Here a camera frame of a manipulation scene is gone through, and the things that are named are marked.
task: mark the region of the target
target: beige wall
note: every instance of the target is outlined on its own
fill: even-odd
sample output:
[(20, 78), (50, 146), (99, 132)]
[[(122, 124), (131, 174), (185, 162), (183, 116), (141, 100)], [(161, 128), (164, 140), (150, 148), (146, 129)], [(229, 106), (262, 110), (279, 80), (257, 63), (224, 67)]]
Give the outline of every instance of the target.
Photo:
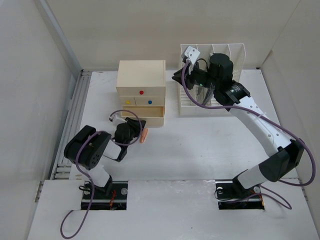
[(83, 68), (165, 59), (180, 44), (242, 43), (260, 67), (299, 0), (47, 0)]
[(1, 240), (27, 238), (70, 79), (33, 0), (0, 0)]
[[(281, 124), (311, 147), (320, 164), (320, 1), (301, 0), (262, 65)], [(311, 175), (307, 156), (297, 168), (303, 182)], [(308, 204), (320, 231), (320, 174), (306, 187)]]

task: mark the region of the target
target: white wall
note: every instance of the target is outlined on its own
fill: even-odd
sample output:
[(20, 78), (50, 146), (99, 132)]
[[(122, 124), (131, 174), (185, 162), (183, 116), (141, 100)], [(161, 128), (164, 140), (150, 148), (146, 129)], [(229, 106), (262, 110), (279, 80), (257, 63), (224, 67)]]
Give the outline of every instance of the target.
[(180, 44), (242, 43), (260, 67), (299, 0), (47, 0), (83, 68), (164, 59)]
[(33, 0), (0, 0), (0, 239), (27, 237), (71, 71)]
[[(320, 164), (320, 1), (301, 0), (262, 65), (271, 98), (281, 124), (311, 147)], [(303, 182), (311, 175), (304, 156), (297, 168)], [(320, 232), (320, 174), (306, 187), (308, 204)]]

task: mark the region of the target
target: drawer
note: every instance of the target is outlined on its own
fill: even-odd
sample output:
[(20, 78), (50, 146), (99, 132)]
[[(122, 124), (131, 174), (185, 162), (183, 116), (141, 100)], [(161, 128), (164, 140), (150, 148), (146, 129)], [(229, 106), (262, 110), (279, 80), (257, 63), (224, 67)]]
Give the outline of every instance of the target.
[(135, 104), (137, 106), (164, 106), (164, 97), (136, 97)]
[(165, 86), (117, 86), (116, 90), (120, 97), (165, 97)]
[[(155, 107), (138, 107), (138, 106), (124, 106), (123, 109), (130, 110), (137, 114), (139, 119), (146, 121), (146, 128), (161, 127), (164, 125), (165, 118), (165, 108), (163, 106)], [(122, 112), (121, 116), (125, 119), (126, 117), (133, 118), (135, 117), (129, 112)]]
[(134, 97), (120, 97), (120, 103), (123, 106), (135, 106), (136, 100)]

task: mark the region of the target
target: orange object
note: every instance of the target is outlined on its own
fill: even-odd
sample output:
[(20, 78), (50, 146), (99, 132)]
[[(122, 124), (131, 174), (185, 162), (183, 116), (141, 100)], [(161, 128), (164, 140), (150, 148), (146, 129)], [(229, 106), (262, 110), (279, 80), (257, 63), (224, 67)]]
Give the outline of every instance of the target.
[(140, 143), (143, 144), (145, 142), (146, 136), (148, 134), (148, 128), (144, 128), (141, 137), (140, 137)]

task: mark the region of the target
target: tabletop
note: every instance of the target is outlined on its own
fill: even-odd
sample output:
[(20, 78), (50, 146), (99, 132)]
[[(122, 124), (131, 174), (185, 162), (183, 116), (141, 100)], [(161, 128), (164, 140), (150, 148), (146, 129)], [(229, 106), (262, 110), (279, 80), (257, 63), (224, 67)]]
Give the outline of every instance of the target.
[[(164, 126), (149, 128), (144, 143), (131, 145), (121, 162), (102, 157), (100, 162), (115, 181), (232, 179), (268, 158), (263, 147), (236, 117), (179, 116), (174, 71), (166, 71)], [(116, 90), (117, 71), (93, 72), (80, 128), (114, 134), (109, 115), (121, 109)], [(279, 122), (260, 70), (243, 70), (242, 83), (267, 116)], [(78, 179), (72, 165), (70, 178)], [(296, 178), (296, 170), (285, 177)]]

